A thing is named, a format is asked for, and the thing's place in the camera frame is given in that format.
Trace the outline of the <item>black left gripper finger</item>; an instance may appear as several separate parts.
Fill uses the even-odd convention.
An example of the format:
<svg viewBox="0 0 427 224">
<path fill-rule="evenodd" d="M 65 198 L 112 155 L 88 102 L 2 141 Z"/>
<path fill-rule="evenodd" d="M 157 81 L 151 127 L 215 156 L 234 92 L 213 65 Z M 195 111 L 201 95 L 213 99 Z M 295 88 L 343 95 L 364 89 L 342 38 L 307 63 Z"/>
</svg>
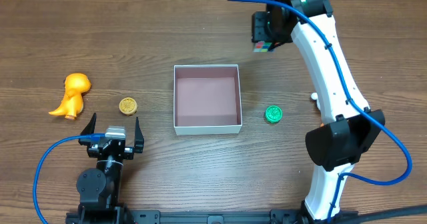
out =
<svg viewBox="0 0 427 224">
<path fill-rule="evenodd" d="M 94 113 L 92 115 L 89 123 L 85 126 L 85 128 L 81 132 L 81 135 L 92 135 L 92 134 L 94 134 L 96 119 L 97 119 L 97 114 Z"/>
<path fill-rule="evenodd" d="M 143 153 L 145 139 L 139 125 L 139 118 L 135 119 L 134 147 L 135 153 Z"/>
</svg>

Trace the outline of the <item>multicoloured puzzle cube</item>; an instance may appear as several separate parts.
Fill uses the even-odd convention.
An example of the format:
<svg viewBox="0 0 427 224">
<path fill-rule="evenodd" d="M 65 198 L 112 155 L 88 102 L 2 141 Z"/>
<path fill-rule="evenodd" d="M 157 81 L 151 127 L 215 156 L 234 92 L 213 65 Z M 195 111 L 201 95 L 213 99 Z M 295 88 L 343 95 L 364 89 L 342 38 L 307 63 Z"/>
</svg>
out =
<svg viewBox="0 0 427 224">
<path fill-rule="evenodd" d="M 265 53 L 270 52 L 274 48 L 274 43 L 265 42 L 265 41 L 258 41 L 254 43 L 254 53 Z"/>
</svg>

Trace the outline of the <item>white box pink interior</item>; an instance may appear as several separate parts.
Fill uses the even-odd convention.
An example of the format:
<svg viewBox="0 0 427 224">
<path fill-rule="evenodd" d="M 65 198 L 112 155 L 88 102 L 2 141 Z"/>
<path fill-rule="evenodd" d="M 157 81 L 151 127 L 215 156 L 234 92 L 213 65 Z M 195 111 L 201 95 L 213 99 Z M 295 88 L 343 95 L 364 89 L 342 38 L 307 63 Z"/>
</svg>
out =
<svg viewBox="0 0 427 224">
<path fill-rule="evenodd" d="M 177 135 L 240 132 L 238 65 L 176 65 L 173 81 L 173 127 Z"/>
</svg>

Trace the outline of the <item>white plush duck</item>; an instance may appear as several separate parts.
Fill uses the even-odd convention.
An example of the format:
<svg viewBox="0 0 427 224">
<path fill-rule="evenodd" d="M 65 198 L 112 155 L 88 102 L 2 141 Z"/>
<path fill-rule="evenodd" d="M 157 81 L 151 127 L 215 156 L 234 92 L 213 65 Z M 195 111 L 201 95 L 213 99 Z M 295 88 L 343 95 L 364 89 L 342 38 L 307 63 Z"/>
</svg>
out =
<svg viewBox="0 0 427 224">
<path fill-rule="evenodd" d="M 314 92 L 310 95 L 310 98 L 312 101 L 314 101 L 316 103 L 316 107 L 318 108 L 318 110 L 320 110 L 320 101 L 319 101 L 318 94 L 316 92 Z"/>
</svg>

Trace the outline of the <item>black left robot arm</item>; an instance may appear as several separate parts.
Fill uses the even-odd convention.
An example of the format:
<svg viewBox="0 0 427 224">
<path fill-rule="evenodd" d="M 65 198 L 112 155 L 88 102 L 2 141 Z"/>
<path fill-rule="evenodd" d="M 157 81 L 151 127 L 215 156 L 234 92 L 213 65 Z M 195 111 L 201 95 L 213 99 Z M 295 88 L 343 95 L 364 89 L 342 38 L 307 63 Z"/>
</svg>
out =
<svg viewBox="0 0 427 224">
<path fill-rule="evenodd" d="M 96 158 L 96 167 L 84 170 L 77 178 L 76 188 L 80 204 L 76 213 L 66 214 L 66 224 L 135 224 L 136 220 L 126 204 L 119 202 L 123 162 L 142 153 L 144 137 L 139 120 L 135 120 L 133 146 L 127 146 L 125 128 L 110 126 L 100 136 L 95 134 L 97 115 L 94 114 L 81 132 L 80 145 Z"/>
</svg>

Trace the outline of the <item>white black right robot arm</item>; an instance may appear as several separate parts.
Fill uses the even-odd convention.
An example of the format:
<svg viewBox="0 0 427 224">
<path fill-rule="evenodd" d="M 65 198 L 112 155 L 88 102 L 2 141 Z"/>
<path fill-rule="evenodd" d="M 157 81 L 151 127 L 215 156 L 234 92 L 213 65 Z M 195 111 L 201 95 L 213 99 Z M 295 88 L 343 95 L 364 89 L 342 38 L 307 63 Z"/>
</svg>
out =
<svg viewBox="0 0 427 224">
<path fill-rule="evenodd" d="M 322 127 L 305 136 L 314 162 L 312 184 L 302 201 L 298 223 L 326 223 L 352 214 L 340 211 L 348 175 L 385 124 L 381 110 L 371 110 L 354 81 L 337 38 L 330 0 L 262 0 L 265 11 L 252 16 L 252 41 L 269 49 L 294 43 L 317 94 Z"/>
</svg>

